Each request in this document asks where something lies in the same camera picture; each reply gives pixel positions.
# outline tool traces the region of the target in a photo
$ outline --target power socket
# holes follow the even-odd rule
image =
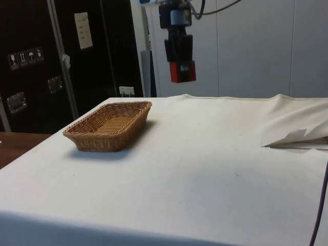
[[[134,96],[134,87],[120,86],[119,93],[122,97]]]

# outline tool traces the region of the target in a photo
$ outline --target door handle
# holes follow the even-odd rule
[[[27,107],[26,98],[23,92],[19,92],[7,98],[8,108],[11,114],[18,113]]]

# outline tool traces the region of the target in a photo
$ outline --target sticker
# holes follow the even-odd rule
[[[15,70],[19,68],[19,61],[17,58],[17,54],[8,55],[9,66],[11,70]]]
[[[19,65],[21,67],[25,67],[28,65],[26,51],[21,51],[21,52],[17,53],[17,56],[18,56],[18,60],[19,60]]]
[[[26,51],[27,53],[27,59],[29,61],[29,64],[34,64],[36,63],[36,52],[34,49],[30,49]]]
[[[38,62],[42,62],[45,59],[41,47],[35,48],[35,56],[36,56],[36,61]]]
[[[88,13],[74,14],[78,41],[81,49],[92,47]]]

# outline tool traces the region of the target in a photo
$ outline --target wooden surface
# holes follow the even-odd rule
[[[49,134],[0,132],[0,169],[50,136]]]

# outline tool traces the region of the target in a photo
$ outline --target black cable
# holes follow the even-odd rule
[[[202,16],[204,15],[205,2],[206,0],[201,0],[201,7],[199,13],[197,13],[194,6],[190,2],[187,3],[190,6],[192,14],[195,16],[196,19],[201,19]]]
[[[218,10],[215,10],[215,11],[212,11],[212,12],[208,12],[208,13],[199,13],[199,14],[196,12],[194,6],[191,3],[188,3],[188,5],[191,7],[191,10],[193,12],[192,14],[195,16],[195,18],[196,19],[200,19],[203,15],[210,15],[210,14],[215,14],[215,13],[221,12],[222,10],[225,10],[225,9],[229,8],[229,7],[231,7],[231,6],[239,3],[240,1],[241,0],[236,0],[233,3],[231,3],[231,4],[229,4],[229,5],[225,6],[225,7],[223,7],[221,9],[218,9]]]
[[[318,230],[319,230],[322,211],[323,211],[324,200],[325,200],[325,197],[326,197],[327,183],[328,183],[328,163],[327,163],[327,167],[326,167],[326,173],[325,173],[324,179],[323,179],[323,185],[322,185],[318,215],[317,215],[317,220],[316,220],[316,223],[315,223],[315,226],[314,226],[312,238],[311,238],[311,241],[310,241],[310,246],[314,245],[314,243],[316,241],[317,233],[318,233]]]

